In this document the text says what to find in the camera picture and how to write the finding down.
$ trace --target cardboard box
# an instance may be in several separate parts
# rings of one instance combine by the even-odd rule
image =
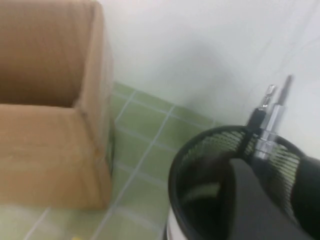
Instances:
[[[90,0],[0,1],[0,203],[104,208],[112,59]]]

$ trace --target screwdriver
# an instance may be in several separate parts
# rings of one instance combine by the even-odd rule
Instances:
[[[246,133],[237,149],[237,153],[236,153],[237,158],[245,159],[245,157],[243,156],[245,153],[245,150],[250,140],[252,139],[253,135],[259,134],[261,124],[266,118],[268,106],[276,90],[277,90],[276,85],[274,84],[269,85],[261,101],[260,106],[255,108],[254,111],[252,112],[246,124]]]

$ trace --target green tile floor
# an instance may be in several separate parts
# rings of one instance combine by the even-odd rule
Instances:
[[[167,180],[177,150],[213,120],[116,83],[111,206],[84,211],[0,207],[1,240],[161,240]]]

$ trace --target white wall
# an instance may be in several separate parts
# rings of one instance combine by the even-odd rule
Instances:
[[[280,133],[320,158],[319,0],[101,1],[117,81],[244,124],[294,74]]]

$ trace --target metal tool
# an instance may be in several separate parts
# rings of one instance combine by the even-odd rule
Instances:
[[[252,112],[246,126],[247,126],[247,132],[245,133],[238,149],[236,156],[238,158],[242,158],[243,154],[245,153],[245,150],[247,149],[247,146],[249,142],[251,141],[253,135],[257,135],[260,131],[261,124],[264,122],[267,114],[267,109],[270,104],[270,101],[275,94],[277,90],[276,85],[269,85],[267,88],[265,95],[263,96],[263,99],[261,101],[261,104],[254,109]]]
[[[277,130],[282,120],[283,113],[286,110],[285,102],[290,91],[292,81],[293,77],[292,75],[289,75],[285,81],[277,103],[273,105],[269,117],[267,117],[266,121],[263,123],[265,126],[263,126],[260,138],[257,140],[253,155],[254,158],[266,161],[273,152],[275,140],[278,136]]]

